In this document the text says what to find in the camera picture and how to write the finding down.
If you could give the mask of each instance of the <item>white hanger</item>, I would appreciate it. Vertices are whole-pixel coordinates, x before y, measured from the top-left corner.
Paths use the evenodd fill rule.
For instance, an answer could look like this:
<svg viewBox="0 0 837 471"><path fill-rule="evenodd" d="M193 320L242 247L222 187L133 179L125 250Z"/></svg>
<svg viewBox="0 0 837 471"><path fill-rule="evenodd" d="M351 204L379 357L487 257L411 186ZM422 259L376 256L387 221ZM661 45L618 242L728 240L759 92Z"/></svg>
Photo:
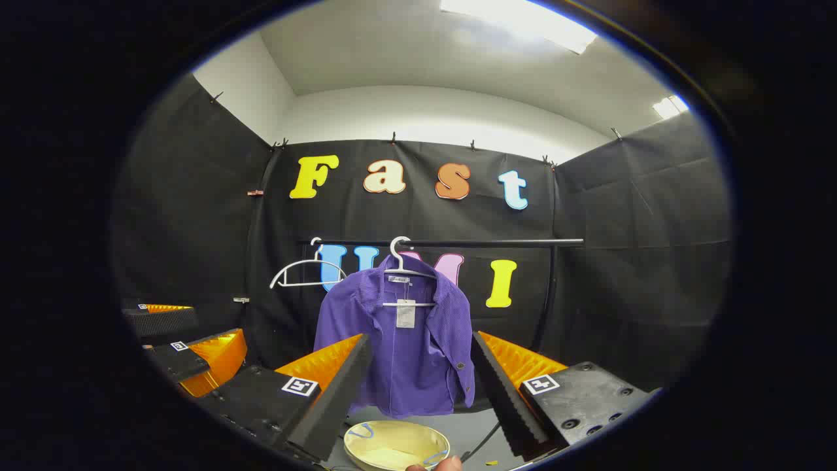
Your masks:
<svg viewBox="0 0 837 471"><path fill-rule="evenodd" d="M311 244L314 245L314 242L321 241L321 240L322 239L319 238L319 237L314 237L313 239L311 239ZM330 261L317 259L317 256L320 255L321 251L322 251L322 244L320 244L320 248L317 249L316 252L314 252L314 260L295 261L295 262L291 263L290 265L288 265L287 267L282 268L281 270L279 270L279 272L276 273L276 276L273 277L273 281L270 282L270 288L273 289L273 285L275 285L276 283L279 283L279 286L281 286L281 287L322 286L322 285L331 285L331 284L339 283L339 282L345 280L346 279L346 273L343 271L342 268L340 268L339 266L331 263ZM340 275L337 275L337 281L335 281L335 282L288 283L288 268L291 268L291 267L296 266L296 265L301 265L303 263L325 263L326 265L331 265L332 267L335 267L340 272L340 275L343 275L343 278L340 278ZM279 277L281 277L282 275L284 275L283 279L282 279L282 281L279 281Z"/></svg>
<svg viewBox="0 0 837 471"><path fill-rule="evenodd" d="M395 251L395 246L400 241L409 241L408 237L404 237L403 235L396 237L393 239L392 242L389 243L389 252L393 254L393 257L398 259L398 268L390 268L389 270L384 270L384 273L402 273L404 275L414 275L416 277L427 277L436 279L436 276L430 275L428 273L422 272L415 272L413 270L405 270L404 269L404 259L398 252ZM384 303L384 306L415 306L417 308L429 308L435 306L436 303Z"/></svg>

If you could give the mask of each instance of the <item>clothes rack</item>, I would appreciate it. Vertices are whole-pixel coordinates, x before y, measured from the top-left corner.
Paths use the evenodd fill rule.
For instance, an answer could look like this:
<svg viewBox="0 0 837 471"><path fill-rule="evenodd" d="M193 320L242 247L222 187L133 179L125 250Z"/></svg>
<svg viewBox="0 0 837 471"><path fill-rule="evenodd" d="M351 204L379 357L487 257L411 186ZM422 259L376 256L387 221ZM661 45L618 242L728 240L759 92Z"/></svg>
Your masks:
<svg viewBox="0 0 837 471"><path fill-rule="evenodd" d="M297 241L300 244L309 245L311 240ZM389 247L390 241L345 241L327 240L317 241L316 244L329 246L377 246ZM400 241L399 246L404 247L460 247L460 248L548 248L549 249L549 279L547 281L547 298L543 303L541 316L537 321L535 339L529 347L532 351L540 350L543 342L543 331L546 326L547 316L552 311L554 304L555 284L555 255L558 248L583 247L584 239L522 239L522 240L498 240L498 241Z"/></svg>

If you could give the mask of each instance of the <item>table surface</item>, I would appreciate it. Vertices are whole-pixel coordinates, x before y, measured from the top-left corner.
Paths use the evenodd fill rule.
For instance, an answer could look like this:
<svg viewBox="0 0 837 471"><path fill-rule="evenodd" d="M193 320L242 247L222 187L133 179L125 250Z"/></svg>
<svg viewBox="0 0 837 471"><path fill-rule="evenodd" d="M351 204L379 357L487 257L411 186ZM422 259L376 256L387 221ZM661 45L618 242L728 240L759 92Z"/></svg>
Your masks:
<svg viewBox="0 0 837 471"><path fill-rule="evenodd" d="M368 422L373 420L392 420L392 418L384 416L377 407L366 407L360 411L352 414L346 420L347 423L355 425L361 422ZM444 434L448 441L450 441L450 456L462 454L473 450L482 442L488 432L497 424L497 415L493 409L485 411L478 411L472 413L458 413L447 416L415 416L410 417L406 422L418 423L431 427ZM348 429L343 427L341 435ZM486 465L486 462L496 461L496 465ZM505 471L507 469L518 468L526 461L522 457L516 457L511 454L509 444L503 436L502 429L497 429L491 439L480 448L480 450L468 458L465 462L467 469L485 468L486 471ZM334 468L339 466L337 471L350 471L357 469L355 463L346 454L343 449L342 437L335 437L334 448L331 450L329 459L322 463L327 468Z"/></svg>

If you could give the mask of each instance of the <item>black backdrop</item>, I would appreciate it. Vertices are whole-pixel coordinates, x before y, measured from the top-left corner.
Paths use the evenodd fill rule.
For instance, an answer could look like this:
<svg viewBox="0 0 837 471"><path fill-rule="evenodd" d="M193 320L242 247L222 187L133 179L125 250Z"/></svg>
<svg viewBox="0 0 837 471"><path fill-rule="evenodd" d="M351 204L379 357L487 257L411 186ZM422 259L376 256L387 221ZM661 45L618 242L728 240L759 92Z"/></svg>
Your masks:
<svg viewBox="0 0 837 471"><path fill-rule="evenodd" d="M711 135L690 113L555 169L562 251L544 344L646 389L670 384L702 346L732 261L730 201Z"/></svg>
<svg viewBox="0 0 837 471"><path fill-rule="evenodd" d="M155 104L118 173L111 263L123 298L194 306L191 340L238 327L247 234L270 148L189 74Z"/></svg>
<svg viewBox="0 0 837 471"><path fill-rule="evenodd" d="M300 158L337 155L337 168L329 169L325 183L315 187L311 199L290 199L299 174ZM363 179L367 167L390 159L404 167L401 193L369 193ZM470 193L460 200L441 199L434 185L437 171L445 163L468 165ZM523 211L510 208L497 177L516 170L526 180L521 195L528 199ZM415 240L494 240L552 237L555 184L544 163L520 156L467 147L421 142L335 141L289 145L277 154L264 182L264 198L252 240L253 254L248 286L245 332L254 348L251 358L269 367L310 353L323 287L276 287L269 290L273 276L285 265L312 258L313 250L298 240L322 239L388 241L396 236ZM377 266L389 253L378 247ZM434 265L444 253L465 257L459 285L470 301L472 326L522 345L535 334L547 292L548 250L546 249L417 249L422 259ZM517 263L511 277L511 306L488 308L494 272L493 260ZM307 282L320 281L318 265L307 265ZM346 273L357 270L353 246L342 258ZM291 269L289 282L301 281L303 268Z"/></svg>
<svg viewBox="0 0 837 471"><path fill-rule="evenodd" d="M291 199L303 157L337 155L311 199ZM544 163L421 142L336 141L273 151L191 77L149 114L116 185L113 267L124 298L194 305L194 339L244 327L248 361L275 368L311 352L322 287L268 288L313 250L299 240L584 238L557 251L554 309L541 352L591 360L645 389L668 384L700 348L729 269L727 194L708 134L691 114L568 161ZM407 188L367 192L367 166L392 159ZM469 195L434 192L444 163L470 167ZM497 176L516 170L529 205L510 208ZM246 195L263 189L264 196ZM347 246L346 273L357 270ZM388 254L378 247L377 265ZM547 291L545 249L416 250L433 265L465 257L459 285L472 324L530 346ZM488 308L490 262L517 263L508 308ZM319 281L319 266L290 280ZM246 305L235 297L248 297Z"/></svg>

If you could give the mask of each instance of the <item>price tag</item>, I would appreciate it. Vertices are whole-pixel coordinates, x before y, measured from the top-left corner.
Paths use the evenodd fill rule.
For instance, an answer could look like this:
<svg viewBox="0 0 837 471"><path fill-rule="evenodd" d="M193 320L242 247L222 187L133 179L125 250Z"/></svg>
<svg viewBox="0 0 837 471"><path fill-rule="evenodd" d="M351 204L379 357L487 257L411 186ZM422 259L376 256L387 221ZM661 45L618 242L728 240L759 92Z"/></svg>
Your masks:
<svg viewBox="0 0 837 471"><path fill-rule="evenodd" d="M414 299L399 299L398 304L403 306L396 306L395 308L395 327L402 329L412 329L416 325L416 307L411 306L415 304Z"/></svg>

